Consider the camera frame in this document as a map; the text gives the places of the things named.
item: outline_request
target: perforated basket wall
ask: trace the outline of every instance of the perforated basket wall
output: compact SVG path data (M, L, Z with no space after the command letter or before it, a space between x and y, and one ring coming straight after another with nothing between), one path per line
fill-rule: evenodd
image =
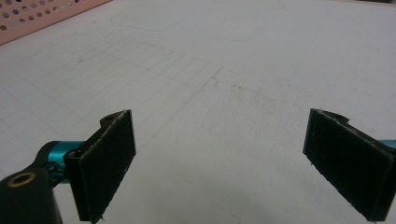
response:
M0 45L111 0L0 0Z

